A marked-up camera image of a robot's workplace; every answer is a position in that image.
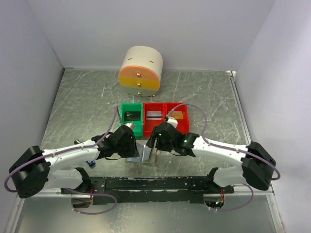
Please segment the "grey card holder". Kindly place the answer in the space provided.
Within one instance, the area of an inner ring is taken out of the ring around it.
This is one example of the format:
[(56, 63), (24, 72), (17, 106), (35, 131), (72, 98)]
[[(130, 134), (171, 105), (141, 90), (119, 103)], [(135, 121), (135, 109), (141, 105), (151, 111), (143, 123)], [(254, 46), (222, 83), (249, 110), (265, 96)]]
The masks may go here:
[(127, 158), (125, 161), (127, 163), (155, 163), (156, 162), (156, 148), (150, 148), (146, 146), (146, 142), (140, 141), (136, 142), (138, 157)]

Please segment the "red double plastic bin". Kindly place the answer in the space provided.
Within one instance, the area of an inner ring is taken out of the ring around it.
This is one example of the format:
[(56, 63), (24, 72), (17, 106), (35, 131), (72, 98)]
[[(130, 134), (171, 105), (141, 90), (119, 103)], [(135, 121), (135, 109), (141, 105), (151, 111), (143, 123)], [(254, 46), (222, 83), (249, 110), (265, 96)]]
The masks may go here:
[[(178, 102), (144, 102), (143, 103), (143, 136), (150, 136), (154, 126), (165, 121), (165, 116), (174, 107), (180, 105)], [(189, 132), (190, 120), (186, 105), (177, 107), (170, 116), (174, 117), (178, 124), (177, 129), (185, 134)]]

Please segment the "green plastic bin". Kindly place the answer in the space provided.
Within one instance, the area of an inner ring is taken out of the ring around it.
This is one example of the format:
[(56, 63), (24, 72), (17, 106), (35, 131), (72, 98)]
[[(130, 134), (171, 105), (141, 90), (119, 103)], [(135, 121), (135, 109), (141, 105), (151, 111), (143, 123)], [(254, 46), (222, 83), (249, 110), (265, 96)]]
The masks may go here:
[(143, 136), (143, 103), (122, 103), (121, 119), (124, 124), (134, 123), (134, 136)]

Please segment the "blue card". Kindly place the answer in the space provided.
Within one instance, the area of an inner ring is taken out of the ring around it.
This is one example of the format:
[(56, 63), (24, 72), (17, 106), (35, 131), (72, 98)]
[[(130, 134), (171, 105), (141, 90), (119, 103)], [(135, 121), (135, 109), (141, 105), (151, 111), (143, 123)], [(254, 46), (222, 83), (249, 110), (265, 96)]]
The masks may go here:
[(93, 167), (95, 167), (95, 165), (96, 165), (96, 162), (95, 161), (87, 161), (86, 162), (87, 164), (88, 164), (88, 166), (90, 167), (90, 168), (93, 168)]

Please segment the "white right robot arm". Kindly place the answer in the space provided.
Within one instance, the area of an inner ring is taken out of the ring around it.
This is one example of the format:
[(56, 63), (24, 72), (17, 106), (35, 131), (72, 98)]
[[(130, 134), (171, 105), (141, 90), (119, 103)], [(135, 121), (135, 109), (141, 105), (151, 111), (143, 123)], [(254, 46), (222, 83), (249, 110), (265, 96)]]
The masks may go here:
[(182, 134), (166, 121), (153, 128), (146, 145), (160, 151), (174, 150), (180, 156), (211, 157), (230, 164), (229, 168), (216, 168), (206, 181), (207, 190), (211, 193), (241, 183), (266, 191), (276, 172), (276, 161), (258, 142), (250, 145), (221, 143), (197, 133)]

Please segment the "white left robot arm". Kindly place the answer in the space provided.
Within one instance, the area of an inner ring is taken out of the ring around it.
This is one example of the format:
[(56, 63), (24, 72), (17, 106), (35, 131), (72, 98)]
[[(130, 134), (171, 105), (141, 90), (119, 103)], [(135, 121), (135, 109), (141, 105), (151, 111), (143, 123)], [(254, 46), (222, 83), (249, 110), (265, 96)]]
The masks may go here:
[(113, 154), (118, 154), (121, 158), (137, 157), (139, 152), (134, 127), (132, 123), (123, 124), (113, 133), (98, 135), (65, 148), (28, 148), (9, 168), (9, 177), (18, 196), (26, 199), (43, 189), (51, 188), (75, 189), (80, 194), (88, 192), (91, 182), (87, 173), (82, 168), (66, 168), (81, 162), (106, 159)]

